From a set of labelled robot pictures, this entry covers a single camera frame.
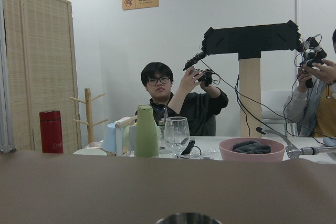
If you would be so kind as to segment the steel measuring jigger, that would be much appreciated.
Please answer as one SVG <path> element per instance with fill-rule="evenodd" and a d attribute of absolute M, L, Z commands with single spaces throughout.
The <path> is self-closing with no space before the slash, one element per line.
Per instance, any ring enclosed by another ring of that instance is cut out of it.
<path fill-rule="evenodd" d="M 206 214 L 183 212 L 171 214 L 156 222 L 157 224 L 222 224 L 219 220 Z"/>

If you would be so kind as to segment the green plastic cup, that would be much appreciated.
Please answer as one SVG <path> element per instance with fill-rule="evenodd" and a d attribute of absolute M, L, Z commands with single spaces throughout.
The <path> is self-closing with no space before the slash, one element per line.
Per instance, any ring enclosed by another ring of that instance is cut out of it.
<path fill-rule="evenodd" d="M 150 105 L 138 106 L 136 122 L 136 157 L 158 156 L 156 123 Z"/>

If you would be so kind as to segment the light blue plastic cup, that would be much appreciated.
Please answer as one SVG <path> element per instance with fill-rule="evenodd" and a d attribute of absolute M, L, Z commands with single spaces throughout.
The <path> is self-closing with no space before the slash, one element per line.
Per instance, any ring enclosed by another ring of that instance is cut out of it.
<path fill-rule="evenodd" d="M 117 151 L 116 127 L 114 123 L 110 123 L 106 126 L 106 131 L 102 142 L 102 149 L 112 153 Z"/>

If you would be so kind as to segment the wooden cup tree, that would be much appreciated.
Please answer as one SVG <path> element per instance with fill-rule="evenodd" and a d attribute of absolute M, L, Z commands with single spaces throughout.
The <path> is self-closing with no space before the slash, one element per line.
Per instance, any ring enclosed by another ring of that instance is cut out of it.
<path fill-rule="evenodd" d="M 84 124 L 87 126 L 87 136 L 88 136 L 88 143 L 93 143 L 94 142 L 94 130 L 93 128 L 96 126 L 96 125 L 99 125 L 101 123 L 104 123 L 104 122 L 108 122 L 108 119 L 104 119 L 104 120 L 101 120 L 99 122 L 96 122 L 94 123 L 93 122 L 93 117 L 92 117 L 92 101 L 104 96 L 105 93 L 101 93 L 95 97 L 92 97 L 91 96 L 91 89 L 90 88 L 85 88 L 85 100 L 80 100 L 78 98 L 74 98 L 74 97 L 69 97 L 69 99 L 75 101 L 75 102 L 79 102 L 79 103 L 83 103 L 85 105 L 85 108 L 86 108 L 86 121 L 81 121 L 81 120 L 78 120 L 78 119 L 74 119 L 74 121 L 76 123 L 79 123 L 79 124 Z"/>

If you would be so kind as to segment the person in black shirt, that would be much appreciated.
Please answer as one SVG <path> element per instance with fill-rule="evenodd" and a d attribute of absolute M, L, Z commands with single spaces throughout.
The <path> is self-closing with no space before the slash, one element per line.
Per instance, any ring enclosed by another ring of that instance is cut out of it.
<path fill-rule="evenodd" d="M 215 117 L 228 105 L 228 96 L 220 88 L 200 82 L 204 74 L 189 67 L 175 93 L 171 92 L 173 73 L 161 62 L 147 64 L 141 72 L 141 82 L 151 96 L 156 123 L 165 115 L 186 117 L 192 136 L 215 136 Z"/>

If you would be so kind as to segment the clear wine glass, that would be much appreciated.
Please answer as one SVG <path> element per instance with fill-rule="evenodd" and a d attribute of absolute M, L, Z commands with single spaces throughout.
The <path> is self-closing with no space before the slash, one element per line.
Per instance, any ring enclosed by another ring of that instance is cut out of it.
<path fill-rule="evenodd" d="M 190 140 L 190 131 L 186 117 L 168 117 L 165 122 L 164 140 L 166 147 L 176 156 L 186 149 Z"/>

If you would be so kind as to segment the pink bowl with black items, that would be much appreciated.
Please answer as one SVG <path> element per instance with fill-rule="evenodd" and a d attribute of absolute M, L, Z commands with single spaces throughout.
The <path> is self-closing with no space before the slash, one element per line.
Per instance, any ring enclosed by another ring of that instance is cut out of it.
<path fill-rule="evenodd" d="M 224 161 L 281 162 L 285 146 L 265 138 L 239 137 L 221 141 L 219 150 Z"/>

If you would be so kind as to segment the black T-shaped stand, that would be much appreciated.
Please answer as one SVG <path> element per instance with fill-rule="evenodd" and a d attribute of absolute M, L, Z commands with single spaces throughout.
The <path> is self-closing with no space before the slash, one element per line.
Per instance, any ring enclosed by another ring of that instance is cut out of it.
<path fill-rule="evenodd" d="M 261 137 L 261 67 L 263 51 L 295 50 L 300 44 L 298 25 L 286 23 L 233 28 L 209 28 L 202 50 L 207 55 L 238 54 L 240 135 Z"/>

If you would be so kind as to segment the red thermos bottle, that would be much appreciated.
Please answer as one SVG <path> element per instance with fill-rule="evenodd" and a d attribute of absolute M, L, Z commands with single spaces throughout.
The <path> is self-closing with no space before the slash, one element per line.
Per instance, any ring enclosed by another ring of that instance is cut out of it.
<path fill-rule="evenodd" d="M 40 135 L 43 153 L 63 153 L 60 111 L 41 111 Z"/>

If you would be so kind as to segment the bamboo folding screen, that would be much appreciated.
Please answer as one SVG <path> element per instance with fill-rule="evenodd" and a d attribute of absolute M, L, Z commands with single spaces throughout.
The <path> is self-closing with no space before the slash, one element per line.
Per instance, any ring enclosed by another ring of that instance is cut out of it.
<path fill-rule="evenodd" d="M 64 153 L 81 146 L 71 3 L 2 0 L 13 140 L 41 150 L 39 114 L 58 110 Z"/>

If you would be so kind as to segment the person in grey jacket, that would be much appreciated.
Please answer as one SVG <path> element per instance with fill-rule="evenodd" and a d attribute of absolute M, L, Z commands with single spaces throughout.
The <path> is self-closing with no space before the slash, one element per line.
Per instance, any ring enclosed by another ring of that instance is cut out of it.
<path fill-rule="evenodd" d="M 299 136 L 335 137 L 335 63 L 303 65 L 298 86 L 284 103 L 284 116 L 296 122 Z"/>

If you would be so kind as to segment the wooden wall sign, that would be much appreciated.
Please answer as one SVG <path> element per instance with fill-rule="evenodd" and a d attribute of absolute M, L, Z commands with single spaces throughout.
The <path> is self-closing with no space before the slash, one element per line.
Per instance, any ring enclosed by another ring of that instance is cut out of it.
<path fill-rule="evenodd" d="M 122 0 L 123 10 L 158 7 L 159 0 Z"/>

